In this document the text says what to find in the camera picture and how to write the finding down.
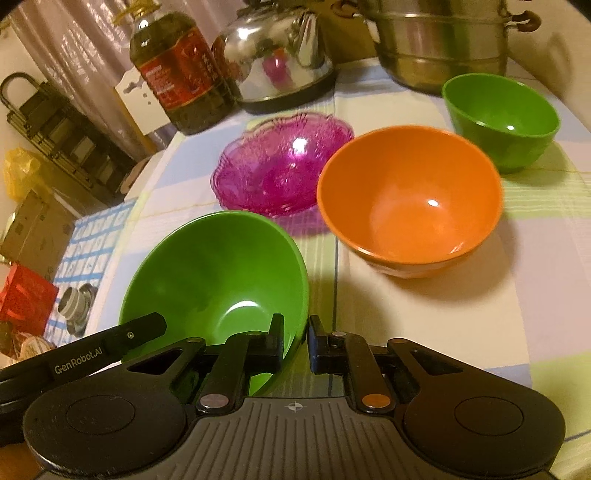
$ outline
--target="checkered tablecloth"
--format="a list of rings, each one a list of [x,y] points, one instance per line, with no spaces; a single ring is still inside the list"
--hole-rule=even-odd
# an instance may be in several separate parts
[[[561,478],[591,477],[591,133],[544,86],[510,62],[516,77],[546,96],[562,121],[556,141],[530,168],[505,176],[505,214],[463,264],[441,275],[380,275],[330,234],[296,238],[310,279],[310,313],[327,330],[383,345],[407,337],[529,385],[563,412]],[[452,130],[441,98],[394,83],[377,61],[345,66],[334,94],[306,106],[348,121],[356,135],[399,124]],[[224,146],[261,118],[240,113],[202,134],[179,135],[138,199],[107,267],[88,332],[117,323],[133,274],[150,250],[184,224],[220,209],[210,175]],[[315,377],[305,348],[272,392],[339,395],[338,377]]]
[[[100,285],[134,204],[135,199],[76,221],[72,238],[53,281],[59,292],[44,336],[55,345],[65,345],[76,339],[67,332],[64,318],[57,313],[61,296],[68,287],[78,288],[85,283],[95,287]]]

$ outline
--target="pot handle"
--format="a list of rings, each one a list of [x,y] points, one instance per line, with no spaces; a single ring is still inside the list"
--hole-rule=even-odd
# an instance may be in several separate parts
[[[353,9],[344,10],[343,7],[347,5]],[[330,10],[334,13],[337,17],[341,18],[355,18],[360,16],[359,7],[355,0],[337,0],[330,6]]]
[[[511,20],[516,23],[509,26],[516,28],[520,32],[534,32],[542,24],[540,16],[530,10],[526,10],[519,15],[512,15]]]

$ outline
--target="cardboard box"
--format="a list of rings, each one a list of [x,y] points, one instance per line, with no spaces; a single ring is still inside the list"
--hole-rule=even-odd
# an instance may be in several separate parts
[[[15,212],[0,254],[53,281],[74,232],[75,220],[56,199],[45,202],[30,191]]]

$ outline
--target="red label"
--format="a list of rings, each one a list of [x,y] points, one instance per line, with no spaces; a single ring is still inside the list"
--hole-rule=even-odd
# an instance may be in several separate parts
[[[197,28],[139,67],[163,108],[172,110],[207,92],[219,78],[207,42]]]

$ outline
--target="kettle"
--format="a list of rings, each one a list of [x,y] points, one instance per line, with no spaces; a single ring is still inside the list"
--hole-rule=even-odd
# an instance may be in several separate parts
[[[318,17],[305,7],[245,0],[212,46],[236,101],[249,113],[302,105],[335,85]]]

